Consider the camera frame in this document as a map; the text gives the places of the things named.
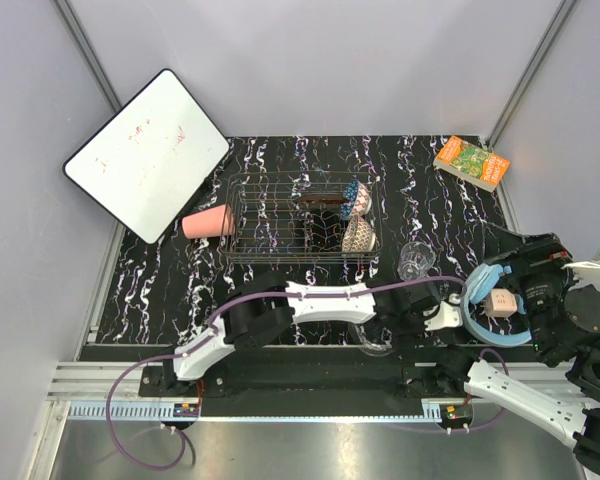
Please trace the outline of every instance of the white wall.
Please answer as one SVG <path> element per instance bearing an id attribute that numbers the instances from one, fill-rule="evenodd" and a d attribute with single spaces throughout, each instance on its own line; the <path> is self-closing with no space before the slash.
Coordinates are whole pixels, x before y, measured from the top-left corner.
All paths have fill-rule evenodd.
<path id="1" fill-rule="evenodd" d="M 580 2 L 496 151 L 524 232 L 554 231 L 587 260 L 600 246 L 600 0 Z"/>
<path id="2" fill-rule="evenodd" d="M 112 219 L 61 172 L 111 112 L 49 0 L 0 0 L 0 480 L 28 460 Z"/>
<path id="3" fill-rule="evenodd" d="M 559 0 L 72 0 L 123 101 L 172 68 L 225 135 L 487 135 Z"/>

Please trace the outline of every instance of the white panel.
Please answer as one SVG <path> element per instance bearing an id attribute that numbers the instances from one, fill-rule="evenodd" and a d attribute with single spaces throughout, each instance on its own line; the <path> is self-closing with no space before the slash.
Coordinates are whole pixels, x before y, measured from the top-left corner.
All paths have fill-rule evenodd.
<path id="1" fill-rule="evenodd" d="M 228 150 L 227 140 L 165 70 L 64 171 L 140 238 L 154 243 Z"/>
<path id="2" fill-rule="evenodd" d="M 49 0 L 0 0 L 0 480 L 21 478 L 113 227 L 62 174 L 111 112 Z"/>
<path id="3" fill-rule="evenodd" d="M 487 135 L 558 0 L 73 0 L 123 101 L 159 70 L 225 135 Z"/>
<path id="4" fill-rule="evenodd" d="M 496 146 L 520 229 L 600 247 L 600 0 L 580 2 Z"/>

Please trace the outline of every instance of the black and white patterned surface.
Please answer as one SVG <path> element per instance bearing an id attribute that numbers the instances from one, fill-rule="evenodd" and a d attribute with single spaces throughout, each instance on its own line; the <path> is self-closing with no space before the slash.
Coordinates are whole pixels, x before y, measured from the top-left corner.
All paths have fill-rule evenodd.
<path id="1" fill-rule="evenodd" d="M 483 258 L 487 222 L 504 225 L 496 194 L 479 190 L 445 172 L 433 157 L 448 137 L 253 137 L 231 138 L 228 166 L 194 211 L 225 203 L 227 178 L 237 172 L 326 170 L 370 173 L 380 177 L 383 248 L 367 267 L 342 265 L 234 265 L 218 252 L 219 239 L 189 241 L 176 225 L 155 245 L 126 232 L 106 300 L 97 343 L 183 344 L 204 329 L 204 320 L 231 290 L 271 269 L 290 280 L 315 285 L 364 281 L 380 275 L 397 280 L 402 245 L 430 244 L 437 262 L 430 274 L 466 278 Z M 517 331 L 503 320 L 483 320 L 501 333 Z M 464 343 L 458 329 L 433 343 Z M 305 324 L 290 329 L 279 343 L 344 344 L 339 323 Z"/>

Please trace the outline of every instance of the white board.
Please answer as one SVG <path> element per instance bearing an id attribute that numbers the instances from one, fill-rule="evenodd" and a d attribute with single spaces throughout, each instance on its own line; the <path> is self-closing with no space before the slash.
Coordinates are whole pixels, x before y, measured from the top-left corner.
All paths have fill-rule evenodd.
<path id="1" fill-rule="evenodd" d="M 154 243 L 229 150 L 170 70 L 163 70 L 64 164 L 68 178 Z"/>

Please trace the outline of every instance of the wire basket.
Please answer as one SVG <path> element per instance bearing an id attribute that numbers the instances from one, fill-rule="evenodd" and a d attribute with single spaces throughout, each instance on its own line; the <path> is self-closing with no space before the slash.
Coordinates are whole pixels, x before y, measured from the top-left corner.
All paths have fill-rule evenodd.
<path id="1" fill-rule="evenodd" d="M 364 220 L 375 234 L 370 251 L 342 251 L 349 222 L 340 218 L 342 194 L 353 180 L 364 184 L 371 208 Z M 232 262 L 321 263 L 370 262 L 382 248 L 377 178 L 355 172 L 241 173 L 229 178 L 227 205 L 235 234 L 220 248 Z"/>

